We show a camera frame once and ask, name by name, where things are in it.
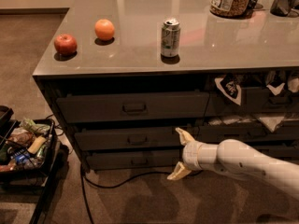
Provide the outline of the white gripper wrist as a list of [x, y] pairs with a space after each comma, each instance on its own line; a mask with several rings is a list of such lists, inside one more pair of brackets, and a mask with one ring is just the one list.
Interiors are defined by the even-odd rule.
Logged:
[[182, 151], [182, 161], [179, 161], [174, 171], [167, 177], [177, 181], [189, 175], [192, 171], [215, 171], [217, 165], [217, 149], [214, 144], [194, 141], [185, 130], [177, 127], [180, 143], [185, 146]]

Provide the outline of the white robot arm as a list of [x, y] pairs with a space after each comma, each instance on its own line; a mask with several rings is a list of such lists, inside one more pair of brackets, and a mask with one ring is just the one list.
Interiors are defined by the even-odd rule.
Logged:
[[176, 132], [183, 145], [182, 159], [168, 180], [180, 180], [192, 171], [212, 171], [239, 180], [253, 176], [299, 200], [298, 164], [269, 157], [235, 139], [207, 144], [181, 128]]

